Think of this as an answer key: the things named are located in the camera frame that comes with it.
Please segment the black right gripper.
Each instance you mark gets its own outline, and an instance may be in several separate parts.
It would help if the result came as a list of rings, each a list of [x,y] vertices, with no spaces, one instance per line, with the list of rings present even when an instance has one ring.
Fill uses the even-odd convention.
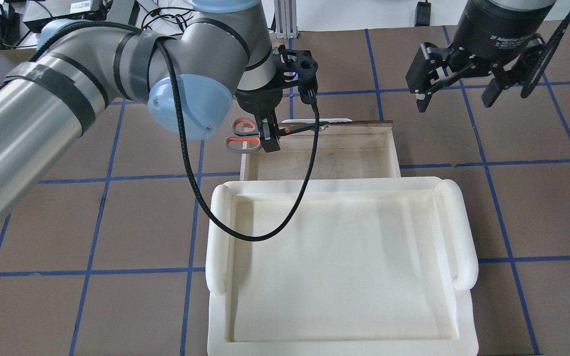
[[[522,83],[528,66],[515,64],[538,50],[537,34],[545,20],[544,0],[469,0],[446,48],[422,43],[416,52],[406,82],[416,95],[420,113],[427,110],[432,95],[452,86],[456,79],[494,77],[481,95],[484,107],[493,106],[503,90]]]

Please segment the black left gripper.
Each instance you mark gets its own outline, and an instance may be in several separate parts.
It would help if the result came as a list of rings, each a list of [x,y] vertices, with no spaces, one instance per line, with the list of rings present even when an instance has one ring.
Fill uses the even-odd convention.
[[[252,90],[236,90],[239,107],[260,118],[260,142],[265,153],[279,151],[279,126],[276,107],[283,98],[285,82],[270,82]]]

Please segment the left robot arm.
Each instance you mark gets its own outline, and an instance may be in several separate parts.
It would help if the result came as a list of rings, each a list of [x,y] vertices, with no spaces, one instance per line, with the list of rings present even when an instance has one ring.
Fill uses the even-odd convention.
[[[276,76],[260,0],[193,0],[179,37],[54,20],[0,87],[0,221],[117,98],[186,139],[210,139],[234,97]]]

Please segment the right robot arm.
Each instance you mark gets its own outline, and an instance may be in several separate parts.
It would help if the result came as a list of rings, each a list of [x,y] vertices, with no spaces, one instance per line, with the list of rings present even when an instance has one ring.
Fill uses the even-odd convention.
[[[420,45],[406,74],[407,86],[424,113],[432,95],[461,79],[491,77],[482,103],[531,78],[545,41],[537,32],[552,0],[469,0],[450,45]]]

